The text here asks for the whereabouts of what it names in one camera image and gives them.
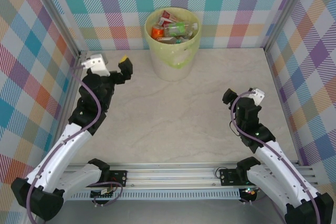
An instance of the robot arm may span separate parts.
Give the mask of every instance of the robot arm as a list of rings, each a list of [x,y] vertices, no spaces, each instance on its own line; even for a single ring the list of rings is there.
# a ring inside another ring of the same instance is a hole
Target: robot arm
[[[105,163],[93,159],[78,172],[61,178],[74,155],[95,134],[106,118],[114,86],[130,80],[133,74],[132,63],[127,57],[124,57],[118,65],[121,72],[109,72],[106,69],[106,63],[107,61],[103,59],[102,55],[93,55],[82,63],[84,68],[88,69],[82,82],[96,95],[101,106],[98,120],[92,124],[98,114],[97,104],[91,94],[81,86],[79,88],[81,97],[77,102],[77,107],[69,118],[69,124],[66,125],[59,140],[25,179],[16,178],[11,185],[18,203],[27,207],[28,191],[33,181],[37,179],[30,198],[30,208],[33,213],[44,220],[52,219],[60,211],[64,201],[75,192],[98,182],[105,176],[104,173],[109,168]],[[66,141],[84,127],[88,128]]]
[[[223,96],[223,102],[230,103],[229,109],[236,114],[234,125],[240,129],[239,136],[242,142],[268,166],[271,173],[267,172],[257,159],[249,157],[237,163],[236,172],[241,182],[253,183],[264,191],[279,207],[287,224],[318,223],[311,196],[316,203],[320,222],[330,224],[332,198],[327,193],[320,194],[301,176],[285,156],[272,133],[259,123],[259,104],[265,94],[259,89],[249,91],[248,97],[237,99],[238,95],[228,89]]]

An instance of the marble floor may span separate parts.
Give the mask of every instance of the marble floor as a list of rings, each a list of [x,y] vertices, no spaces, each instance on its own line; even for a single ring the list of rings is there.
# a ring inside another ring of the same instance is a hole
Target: marble floor
[[[297,160],[262,49],[200,49],[189,76],[177,82],[155,75],[148,50],[105,53],[109,70],[118,70],[119,60],[128,55],[134,74],[115,87],[107,118],[72,163],[92,158],[108,163],[227,162],[252,156],[230,130],[228,106],[222,102],[228,88],[240,94],[249,87],[265,92],[260,122],[288,158]]]

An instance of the cream trash can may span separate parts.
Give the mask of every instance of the cream trash can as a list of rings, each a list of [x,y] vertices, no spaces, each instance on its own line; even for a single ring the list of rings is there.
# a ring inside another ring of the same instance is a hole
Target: cream trash can
[[[162,15],[163,10],[168,11],[181,21],[189,21],[198,24],[198,30],[194,31],[193,38],[181,44],[164,44],[151,37],[152,27]],[[145,23],[144,35],[151,52],[154,71],[158,77],[166,81],[182,80],[190,73],[195,54],[198,51],[201,39],[201,22],[197,16],[189,10],[167,7],[151,13]]]

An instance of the plastic bottle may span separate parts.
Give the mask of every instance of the plastic bottle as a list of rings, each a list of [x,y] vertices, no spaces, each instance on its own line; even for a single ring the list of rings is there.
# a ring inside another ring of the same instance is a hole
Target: plastic bottle
[[[177,39],[175,37],[161,37],[156,40],[165,44],[180,44],[183,42],[181,39]]]
[[[177,22],[164,25],[164,36],[173,37],[189,34],[198,29],[197,23]]]

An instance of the red wrapper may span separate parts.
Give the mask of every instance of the red wrapper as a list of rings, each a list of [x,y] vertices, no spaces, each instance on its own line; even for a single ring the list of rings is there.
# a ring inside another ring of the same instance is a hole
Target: red wrapper
[[[176,23],[176,22],[179,22],[179,20],[174,15],[164,10],[162,13],[162,16],[160,17],[158,21],[158,24],[160,26],[164,26],[165,24]]]

